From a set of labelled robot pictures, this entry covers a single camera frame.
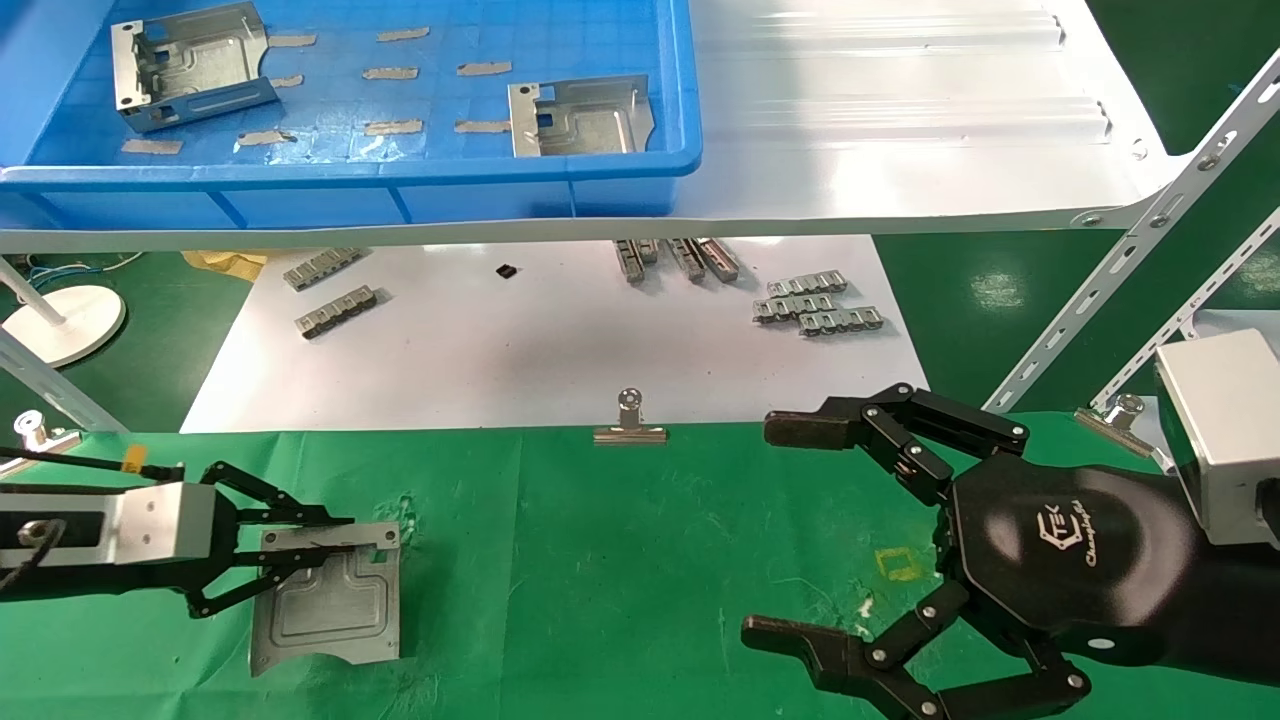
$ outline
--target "logo on robotic hand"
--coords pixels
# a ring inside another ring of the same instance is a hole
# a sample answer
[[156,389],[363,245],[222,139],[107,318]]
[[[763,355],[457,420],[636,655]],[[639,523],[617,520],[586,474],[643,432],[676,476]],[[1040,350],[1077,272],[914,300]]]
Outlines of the logo on robotic hand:
[[1036,521],[1039,524],[1041,539],[1059,550],[1068,550],[1088,538],[1089,548],[1084,553],[1084,562],[1093,568],[1098,564],[1093,519],[1084,511],[1084,505],[1079,500],[1071,501],[1071,510],[1074,512],[1064,514],[1061,506],[1046,505],[1042,512],[1037,512]]

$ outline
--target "white shelf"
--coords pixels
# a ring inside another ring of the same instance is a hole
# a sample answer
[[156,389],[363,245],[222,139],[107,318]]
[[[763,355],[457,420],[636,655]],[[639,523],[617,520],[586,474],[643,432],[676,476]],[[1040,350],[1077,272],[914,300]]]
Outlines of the white shelf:
[[671,218],[26,232],[45,252],[1124,227],[1169,158],[1084,0],[691,0],[703,165]]

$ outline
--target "metal rail part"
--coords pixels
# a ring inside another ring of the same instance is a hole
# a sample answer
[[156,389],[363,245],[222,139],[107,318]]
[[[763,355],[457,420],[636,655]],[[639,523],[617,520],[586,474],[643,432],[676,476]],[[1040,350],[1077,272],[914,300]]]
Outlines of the metal rail part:
[[1226,114],[1188,156],[1174,182],[1156,197],[1142,218],[1106,254],[1084,284],[1053,318],[1023,359],[1000,383],[982,409],[1009,413],[1044,369],[1061,355],[1080,329],[1148,254],[1199,200],[1219,174],[1239,155],[1280,109],[1280,50],[1235,99]]

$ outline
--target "yellow tape mark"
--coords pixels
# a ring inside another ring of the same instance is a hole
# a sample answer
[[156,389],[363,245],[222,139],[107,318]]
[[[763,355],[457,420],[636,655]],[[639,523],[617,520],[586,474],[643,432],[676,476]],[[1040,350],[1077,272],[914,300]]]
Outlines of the yellow tape mark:
[[133,473],[134,475],[142,471],[142,465],[147,461],[147,448],[141,445],[131,445],[128,450],[124,451],[124,461],[120,462],[120,470],[125,473]]
[[915,560],[910,547],[891,547],[876,551],[876,565],[881,575],[897,583],[910,583],[924,577],[924,569]]

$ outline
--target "green table surface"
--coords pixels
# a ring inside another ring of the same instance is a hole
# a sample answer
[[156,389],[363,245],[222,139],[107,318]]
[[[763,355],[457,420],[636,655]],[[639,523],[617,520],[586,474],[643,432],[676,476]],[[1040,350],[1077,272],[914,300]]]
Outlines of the green table surface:
[[[1021,420],[1032,460],[1144,468],[1064,414]],[[637,448],[593,447],[586,428],[92,437],[77,454],[141,442],[150,462],[227,460],[360,521],[412,516],[403,659],[311,656],[251,679],[251,603],[191,620],[166,591],[13,602],[0,716],[878,717],[815,692],[797,661],[746,650],[739,625],[760,612],[883,630],[938,583],[934,512],[859,452],[759,436],[676,427],[668,446]],[[23,480],[129,484],[56,466]],[[1074,719],[1280,712],[1272,688],[1079,662],[1094,689]],[[1024,667],[963,623],[913,661],[934,688]]]

